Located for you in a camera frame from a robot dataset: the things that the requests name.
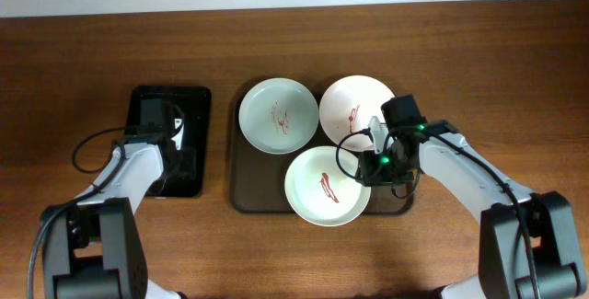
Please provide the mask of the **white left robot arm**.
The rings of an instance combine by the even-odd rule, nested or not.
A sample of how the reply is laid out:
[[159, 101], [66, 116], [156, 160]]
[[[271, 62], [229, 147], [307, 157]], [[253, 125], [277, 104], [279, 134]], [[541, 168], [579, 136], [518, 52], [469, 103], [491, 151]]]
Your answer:
[[42, 261], [48, 298], [180, 298], [151, 281], [134, 219], [156, 183], [177, 174], [182, 161], [175, 143], [186, 124], [181, 108], [162, 98], [140, 103], [140, 121], [124, 126], [110, 157], [88, 188], [41, 215], [29, 258], [27, 296]]

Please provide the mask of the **pale green dirty plate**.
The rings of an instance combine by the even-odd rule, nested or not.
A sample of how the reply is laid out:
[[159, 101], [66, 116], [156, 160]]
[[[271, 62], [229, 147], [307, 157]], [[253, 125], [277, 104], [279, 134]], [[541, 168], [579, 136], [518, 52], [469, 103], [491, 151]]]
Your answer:
[[246, 140], [272, 155], [292, 153], [314, 136], [318, 104], [302, 84], [271, 78], [252, 87], [242, 98], [238, 124]]

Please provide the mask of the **dark brown serving tray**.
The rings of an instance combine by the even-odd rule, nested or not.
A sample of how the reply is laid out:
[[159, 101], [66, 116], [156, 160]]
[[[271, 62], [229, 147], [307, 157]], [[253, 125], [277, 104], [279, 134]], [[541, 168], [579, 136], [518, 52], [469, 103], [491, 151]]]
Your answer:
[[[232, 100], [232, 122], [230, 125], [230, 179], [228, 198], [232, 206], [248, 214], [295, 213], [285, 192], [284, 177], [292, 161], [307, 149], [317, 146], [334, 146], [324, 133], [321, 125], [311, 140], [299, 150], [285, 155], [272, 155], [255, 148], [243, 135], [238, 112], [241, 101], [248, 91], [261, 80], [249, 81], [242, 85]], [[388, 186], [372, 187], [369, 202], [362, 216], [401, 216], [407, 213], [415, 202], [415, 194], [408, 198], [395, 197]]]

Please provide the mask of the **black sponge tray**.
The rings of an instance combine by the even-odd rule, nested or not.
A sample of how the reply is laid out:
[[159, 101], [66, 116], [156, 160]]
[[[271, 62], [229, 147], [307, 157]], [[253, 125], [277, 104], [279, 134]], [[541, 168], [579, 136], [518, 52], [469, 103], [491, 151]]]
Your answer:
[[138, 86], [132, 94], [126, 126], [128, 134], [147, 133], [152, 124], [154, 133], [169, 139], [164, 146], [174, 145], [176, 118], [184, 120], [181, 149], [196, 150], [196, 178], [190, 187], [163, 187], [158, 179], [147, 191], [149, 197], [195, 198], [202, 193], [206, 142], [211, 112], [212, 93], [205, 86]]

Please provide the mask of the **white plate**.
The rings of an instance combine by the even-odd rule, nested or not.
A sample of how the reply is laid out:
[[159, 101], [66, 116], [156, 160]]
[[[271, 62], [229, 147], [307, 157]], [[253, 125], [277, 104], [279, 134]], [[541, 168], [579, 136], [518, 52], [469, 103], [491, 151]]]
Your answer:
[[366, 208], [371, 189], [347, 175], [358, 159], [334, 146], [318, 146], [298, 155], [288, 167], [284, 192], [292, 209], [320, 226], [339, 226], [357, 218]]

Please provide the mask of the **pink dirty plate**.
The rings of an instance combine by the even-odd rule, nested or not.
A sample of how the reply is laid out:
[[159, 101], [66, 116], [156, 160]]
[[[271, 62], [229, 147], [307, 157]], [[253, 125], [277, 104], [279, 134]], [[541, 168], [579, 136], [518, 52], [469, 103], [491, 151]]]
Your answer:
[[330, 140], [338, 144], [347, 134], [366, 129], [373, 116], [383, 123], [381, 106], [394, 96], [384, 83], [373, 77], [343, 77], [329, 86], [321, 97], [321, 127]]

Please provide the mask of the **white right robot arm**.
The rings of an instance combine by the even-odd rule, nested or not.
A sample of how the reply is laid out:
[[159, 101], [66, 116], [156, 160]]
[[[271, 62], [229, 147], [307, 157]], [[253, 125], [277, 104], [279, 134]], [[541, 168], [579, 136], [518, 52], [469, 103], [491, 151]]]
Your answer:
[[428, 122], [411, 95], [392, 98], [363, 134], [355, 179], [368, 187], [441, 183], [479, 223], [476, 275], [441, 287], [439, 298], [574, 298], [588, 289], [572, 206], [536, 193], [479, 155], [448, 121]]

